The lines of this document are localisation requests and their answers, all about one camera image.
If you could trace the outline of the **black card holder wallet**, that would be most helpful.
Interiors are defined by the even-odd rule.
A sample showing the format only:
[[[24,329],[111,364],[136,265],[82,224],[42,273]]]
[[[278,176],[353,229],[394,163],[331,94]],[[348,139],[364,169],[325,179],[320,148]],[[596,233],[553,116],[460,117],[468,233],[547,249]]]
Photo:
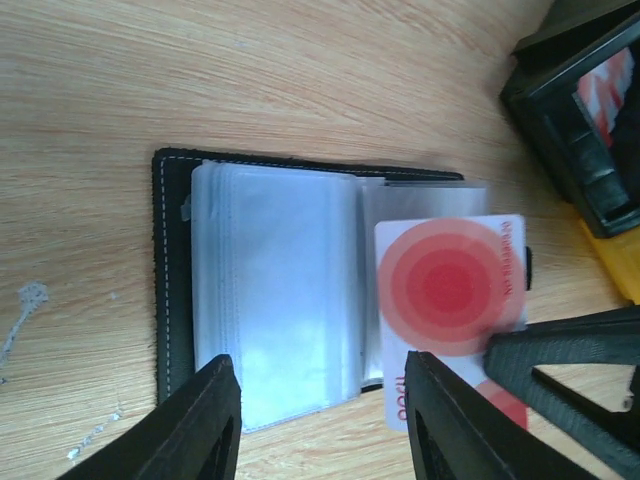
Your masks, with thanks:
[[[152,201],[158,397],[227,354],[245,432],[383,391],[379,222],[493,215],[455,172],[178,148]]]

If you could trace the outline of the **red circle white card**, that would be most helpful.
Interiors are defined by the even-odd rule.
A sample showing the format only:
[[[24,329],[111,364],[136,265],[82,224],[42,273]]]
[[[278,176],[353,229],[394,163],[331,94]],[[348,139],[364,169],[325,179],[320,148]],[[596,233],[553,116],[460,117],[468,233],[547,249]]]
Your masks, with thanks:
[[[494,333],[526,325],[526,229],[516,214],[381,221],[375,227],[387,426],[407,429],[405,363],[434,354],[517,425],[522,402],[489,380]]]

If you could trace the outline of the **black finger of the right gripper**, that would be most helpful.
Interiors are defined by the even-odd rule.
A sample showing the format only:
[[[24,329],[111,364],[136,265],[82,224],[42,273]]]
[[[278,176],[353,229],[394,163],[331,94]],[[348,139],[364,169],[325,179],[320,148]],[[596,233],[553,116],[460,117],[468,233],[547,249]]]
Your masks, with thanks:
[[[614,411],[553,376],[551,366],[625,366],[627,405]],[[496,333],[486,375],[625,479],[639,477],[639,308],[628,306]]]

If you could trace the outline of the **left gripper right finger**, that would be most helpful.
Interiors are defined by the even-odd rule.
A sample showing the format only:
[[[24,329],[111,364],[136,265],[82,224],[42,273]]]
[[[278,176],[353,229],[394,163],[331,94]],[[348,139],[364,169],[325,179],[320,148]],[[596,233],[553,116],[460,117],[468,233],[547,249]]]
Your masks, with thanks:
[[[514,423],[430,353],[408,353],[405,404],[417,479],[594,477]]]

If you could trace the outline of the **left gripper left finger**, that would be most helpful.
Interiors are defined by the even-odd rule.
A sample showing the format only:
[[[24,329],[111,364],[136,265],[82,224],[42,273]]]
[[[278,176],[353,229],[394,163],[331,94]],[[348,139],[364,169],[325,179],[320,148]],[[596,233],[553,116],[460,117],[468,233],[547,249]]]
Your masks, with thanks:
[[[241,390],[221,354],[138,424],[63,479],[232,479],[241,433]]]

